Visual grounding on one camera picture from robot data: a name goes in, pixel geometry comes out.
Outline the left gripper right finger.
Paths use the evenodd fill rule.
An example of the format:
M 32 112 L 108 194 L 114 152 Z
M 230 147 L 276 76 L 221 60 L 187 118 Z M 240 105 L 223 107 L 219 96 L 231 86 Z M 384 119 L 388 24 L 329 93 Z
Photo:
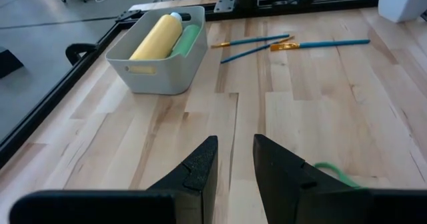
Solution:
M 268 224 L 427 224 L 427 189 L 352 187 L 262 134 L 253 158 Z

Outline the grey plastic bin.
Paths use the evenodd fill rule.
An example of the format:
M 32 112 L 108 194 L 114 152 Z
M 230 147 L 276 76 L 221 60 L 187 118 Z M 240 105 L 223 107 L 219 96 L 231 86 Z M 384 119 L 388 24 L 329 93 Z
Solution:
M 161 16 L 170 13 L 188 14 L 182 27 L 200 28 L 186 55 L 176 54 L 163 59 L 131 60 L 139 44 L 154 28 Z M 205 9 L 201 6 L 154 9 L 143 14 L 130 30 L 107 52 L 105 58 L 134 93 L 177 95 L 186 91 L 207 51 Z

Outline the green paint bottle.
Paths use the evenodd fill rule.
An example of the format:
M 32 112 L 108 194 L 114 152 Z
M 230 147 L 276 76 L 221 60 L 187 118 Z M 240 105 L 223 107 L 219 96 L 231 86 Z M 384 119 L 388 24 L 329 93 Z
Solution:
M 181 34 L 180 38 L 177 40 L 175 47 L 171 52 L 171 57 L 176 55 L 186 56 L 191 49 L 194 41 L 197 39 L 197 36 L 200 32 L 201 27 L 197 25 L 188 25 Z

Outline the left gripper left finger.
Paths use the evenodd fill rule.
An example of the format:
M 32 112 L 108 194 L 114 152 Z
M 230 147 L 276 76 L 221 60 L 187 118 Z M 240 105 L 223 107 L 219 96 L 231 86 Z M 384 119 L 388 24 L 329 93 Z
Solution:
M 218 138 L 209 136 L 146 190 L 43 190 L 16 201 L 10 224 L 212 224 Z

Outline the thin blue paintbrush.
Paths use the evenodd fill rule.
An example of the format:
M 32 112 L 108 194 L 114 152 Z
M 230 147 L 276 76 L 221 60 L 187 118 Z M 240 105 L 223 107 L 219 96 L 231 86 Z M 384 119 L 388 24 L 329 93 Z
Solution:
M 269 44 L 265 44 L 265 45 L 262 45 L 262 46 L 260 46 L 260 47 L 256 47 L 255 49 L 250 49 L 249 51 L 245 51 L 245 52 L 243 52 L 243 53 L 239 53 L 239 54 L 237 54 L 237 55 L 234 55 L 234 56 L 228 57 L 228 58 L 226 58 L 226 59 L 223 59 L 223 60 L 221 60 L 221 61 L 220 61 L 220 64 L 229 63 L 230 61 L 234 61 L 234 60 L 239 59 L 239 58 L 241 58 L 241 57 L 245 57 L 245 56 L 247 56 L 247 55 L 250 55 L 250 54 L 252 54 L 252 53 L 256 53 L 256 52 L 258 52 L 258 51 L 261 51 L 261 50 L 264 50 L 264 49 L 270 48 L 273 44 L 280 44 L 280 43 L 284 43 L 284 42 L 289 41 L 289 40 L 291 40 L 291 39 L 293 39 L 293 38 L 294 38 L 294 36 L 289 36 L 289 37 L 286 37 L 286 38 L 285 38 L 285 39 L 283 39 L 283 40 L 275 41 L 275 42 L 273 42 L 273 43 L 269 43 Z
M 235 40 L 235 41 L 218 43 L 218 44 L 211 45 L 211 48 L 229 47 L 232 45 L 241 45 L 241 44 L 254 43 L 254 42 L 260 42 L 260 41 L 284 39 L 284 38 L 288 38 L 288 37 L 290 37 L 289 34 L 282 34 L 282 35 L 275 35 L 275 36 L 268 36 L 268 37 L 256 37 L 256 38 L 251 38 L 251 39 L 242 39 L 242 40 Z

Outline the green plant in white pot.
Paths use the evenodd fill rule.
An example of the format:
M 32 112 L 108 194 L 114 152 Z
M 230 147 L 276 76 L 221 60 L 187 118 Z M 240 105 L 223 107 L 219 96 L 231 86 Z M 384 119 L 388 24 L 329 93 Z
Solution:
M 399 23 L 412 21 L 427 11 L 427 0 L 379 0 L 378 13 L 381 17 Z

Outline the yellow paint bottle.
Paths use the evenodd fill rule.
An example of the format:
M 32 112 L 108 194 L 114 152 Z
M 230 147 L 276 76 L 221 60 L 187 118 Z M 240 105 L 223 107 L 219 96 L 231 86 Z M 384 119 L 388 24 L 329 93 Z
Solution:
M 183 32 L 182 17 L 172 12 L 163 15 L 133 52 L 130 60 L 166 58 Z

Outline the black floor box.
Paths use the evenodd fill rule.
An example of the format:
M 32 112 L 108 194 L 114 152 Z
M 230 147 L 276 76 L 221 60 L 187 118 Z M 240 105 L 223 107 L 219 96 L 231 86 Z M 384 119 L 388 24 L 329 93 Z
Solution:
M 0 46 L 0 79 L 22 67 L 22 62 L 10 50 Z

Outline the green handled scissors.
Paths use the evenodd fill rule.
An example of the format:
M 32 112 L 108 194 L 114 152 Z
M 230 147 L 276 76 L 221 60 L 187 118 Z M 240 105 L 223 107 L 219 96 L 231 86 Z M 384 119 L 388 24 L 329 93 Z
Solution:
M 344 183 L 344 184 L 346 184 L 352 188 L 357 188 L 357 189 L 362 188 L 362 186 L 360 186 L 359 184 L 354 182 L 348 175 L 346 175 L 341 169 L 339 169 L 338 167 L 336 167 L 332 163 L 319 162 L 319 163 L 315 163 L 314 167 L 317 169 L 329 169 L 337 175 L 338 180 L 341 181 L 342 183 Z

